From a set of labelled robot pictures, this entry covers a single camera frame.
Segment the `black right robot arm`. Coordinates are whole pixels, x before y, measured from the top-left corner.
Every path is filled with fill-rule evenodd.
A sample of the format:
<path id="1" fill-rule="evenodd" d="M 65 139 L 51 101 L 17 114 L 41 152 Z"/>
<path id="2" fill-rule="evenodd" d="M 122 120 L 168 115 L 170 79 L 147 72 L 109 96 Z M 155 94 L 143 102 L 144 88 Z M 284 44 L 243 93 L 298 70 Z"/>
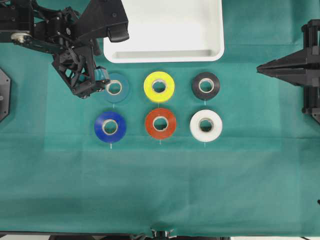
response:
<path id="1" fill-rule="evenodd" d="M 301 27 L 303 49 L 259 65 L 258 73 L 303 88 L 302 113 L 320 121 L 320 20 Z"/>

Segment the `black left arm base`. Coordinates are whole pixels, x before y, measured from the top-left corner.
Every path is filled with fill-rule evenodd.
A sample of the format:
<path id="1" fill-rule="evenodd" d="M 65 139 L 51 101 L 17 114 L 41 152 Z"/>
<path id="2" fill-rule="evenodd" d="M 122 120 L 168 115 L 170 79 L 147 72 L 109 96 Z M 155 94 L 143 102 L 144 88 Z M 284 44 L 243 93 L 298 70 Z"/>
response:
<path id="1" fill-rule="evenodd" d="M 0 121 L 10 114 L 11 79 L 0 69 Z"/>

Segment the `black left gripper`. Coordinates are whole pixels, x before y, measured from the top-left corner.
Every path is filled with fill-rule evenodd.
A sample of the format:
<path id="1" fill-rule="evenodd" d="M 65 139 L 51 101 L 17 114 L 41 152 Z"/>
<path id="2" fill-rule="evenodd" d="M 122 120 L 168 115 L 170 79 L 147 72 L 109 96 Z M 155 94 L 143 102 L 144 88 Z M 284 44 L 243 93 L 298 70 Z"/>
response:
<path id="1" fill-rule="evenodd" d="M 89 46 L 68 48 L 53 55 L 52 66 L 74 96 L 81 99 L 105 90 L 111 80 L 108 71 L 96 68 L 93 50 Z"/>

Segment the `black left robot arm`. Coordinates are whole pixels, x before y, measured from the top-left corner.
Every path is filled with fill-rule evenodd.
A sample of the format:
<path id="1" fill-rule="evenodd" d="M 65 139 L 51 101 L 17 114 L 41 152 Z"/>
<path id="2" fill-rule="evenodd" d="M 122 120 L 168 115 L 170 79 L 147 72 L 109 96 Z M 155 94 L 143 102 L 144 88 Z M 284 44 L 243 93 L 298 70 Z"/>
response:
<path id="1" fill-rule="evenodd" d="M 97 66 L 96 39 L 81 41 L 74 32 L 80 13 L 71 7 L 53 10 L 35 0 L 0 2 L 0 41 L 50 54 L 52 66 L 73 95 L 86 99 L 110 82 L 107 70 Z"/>

